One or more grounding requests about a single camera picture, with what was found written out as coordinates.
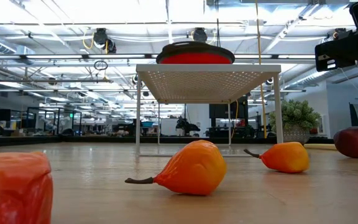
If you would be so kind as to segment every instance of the ceiling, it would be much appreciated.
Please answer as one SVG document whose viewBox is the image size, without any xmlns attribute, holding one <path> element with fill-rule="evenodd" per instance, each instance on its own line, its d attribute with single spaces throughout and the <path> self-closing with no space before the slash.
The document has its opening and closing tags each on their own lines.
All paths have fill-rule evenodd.
<svg viewBox="0 0 358 224">
<path fill-rule="evenodd" d="M 216 45 L 219 16 L 221 47 L 235 54 L 258 54 L 257 13 L 253 1 L 221 0 L 219 13 L 213 0 L 0 0 L 0 43 L 18 49 L 25 46 L 33 54 L 104 54 L 91 45 L 96 28 L 106 28 L 117 54 L 159 54 L 170 42 L 191 40 L 195 27 L 203 27 L 208 42 Z M 314 47 L 328 41 L 335 28 L 354 29 L 349 0 L 269 0 L 259 1 L 260 45 L 263 54 L 314 55 Z M 32 65 L 13 60 L 0 61 L 14 75 L 0 78 L 56 78 L 72 83 L 32 83 L 28 89 L 134 89 L 135 64 L 155 63 L 155 59 L 109 59 L 105 71 L 94 70 L 94 60 L 34 60 Z M 236 60 L 256 63 L 257 60 Z M 264 60 L 282 65 L 281 79 L 290 82 L 313 68 L 314 59 L 299 61 Z M 78 80 L 108 78 L 112 82 L 78 83 Z M 40 100 L 51 93 L 38 93 Z M 134 93 L 95 93 L 96 96 L 63 96 L 69 102 L 135 103 Z M 153 96 L 144 96 L 144 100 Z M 171 112 L 183 111 L 176 107 Z"/>
</svg>

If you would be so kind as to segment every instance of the green plant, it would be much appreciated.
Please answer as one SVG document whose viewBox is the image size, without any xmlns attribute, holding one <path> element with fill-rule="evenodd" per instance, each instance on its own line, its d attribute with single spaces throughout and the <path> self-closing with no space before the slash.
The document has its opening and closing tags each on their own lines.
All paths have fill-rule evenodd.
<svg viewBox="0 0 358 224">
<path fill-rule="evenodd" d="M 283 101 L 281 104 L 283 128 L 291 129 L 292 126 L 298 125 L 300 128 L 310 130 L 318 126 L 320 114 L 314 112 L 309 103 L 299 101 Z M 276 114 L 270 113 L 270 125 L 276 130 Z"/>
</svg>

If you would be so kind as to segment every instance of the pear stem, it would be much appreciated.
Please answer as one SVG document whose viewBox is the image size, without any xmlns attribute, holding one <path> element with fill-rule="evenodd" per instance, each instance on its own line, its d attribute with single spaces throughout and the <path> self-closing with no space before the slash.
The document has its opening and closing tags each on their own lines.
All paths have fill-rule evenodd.
<svg viewBox="0 0 358 224">
<path fill-rule="evenodd" d="M 250 152 L 248 149 L 244 149 L 244 152 L 246 152 L 246 154 L 249 154 L 249 155 L 251 155 L 251 156 L 253 156 L 253 157 L 255 157 L 255 158 L 258 158 L 258 159 L 259 159 L 259 157 L 260 157 L 259 154 L 252 153 L 252 152 Z"/>
<path fill-rule="evenodd" d="M 154 183 L 154 178 L 149 177 L 144 180 L 134 180 L 132 178 L 128 178 L 125 180 L 125 183 L 128 183 L 128 184 L 152 184 L 152 183 Z"/>
</svg>

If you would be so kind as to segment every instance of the fake fruit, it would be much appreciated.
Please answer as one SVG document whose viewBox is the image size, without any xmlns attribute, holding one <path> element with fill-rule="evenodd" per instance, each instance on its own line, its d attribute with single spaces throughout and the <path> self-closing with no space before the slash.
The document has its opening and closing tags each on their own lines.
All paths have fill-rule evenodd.
<svg viewBox="0 0 358 224">
<path fill-rule="evenodd" d="M 0 153 L 0 223 L 49 224 L 52 197 L 45 154 Z"/>
<path fill-rule="evenodd" d="M 248 149 L 244 152 L 259 158 L 270 169 L 295 174 L 309 169 L 309 155 L 298 142 L 275 144 L 262 155 L 254 154 Z"/>
<path fill-rule="evenodd" d="M 338 152 L 347 157 L 358 158 L 358 127 L 338 131 L 334 135 L 334 143 Z"/>
<path fill-rule="evenodd" d="M 209 141 L 193 141 L 178 151 L 155 177 L 125 180 L 129 184 L 157 183 L 181 194 L 209 195 L 226 174 L 218 147 Z"/>
</svg>

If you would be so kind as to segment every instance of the wooden floor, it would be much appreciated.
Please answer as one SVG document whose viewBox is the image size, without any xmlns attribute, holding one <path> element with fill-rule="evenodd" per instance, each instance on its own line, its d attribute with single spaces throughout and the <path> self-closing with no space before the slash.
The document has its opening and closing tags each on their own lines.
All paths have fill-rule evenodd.
<svg viewBox="0 0 358 224">
<path fill-rule="evenodd" d="M 244 146 L 222 148 L 243 153 Z M 164 146 L 173 152 L 179 146 Z M 249 146 L 263 152 L 268 146 Z M 177 195 L 154 185 L 129 185 L 127 177 L 158 174 L 167 157 L 134 156 L 134 144 L 58 143 L 0 147 L 43 151 L 53 169 L 52 223 L 358 223 L 358 159 L 309 150 L 304 174 L 268 170 L 255 158 L 225 158 L 225 179 L 209 197 Z M 157 152 L 146 145 L 145 152 Z"/>
</svg>

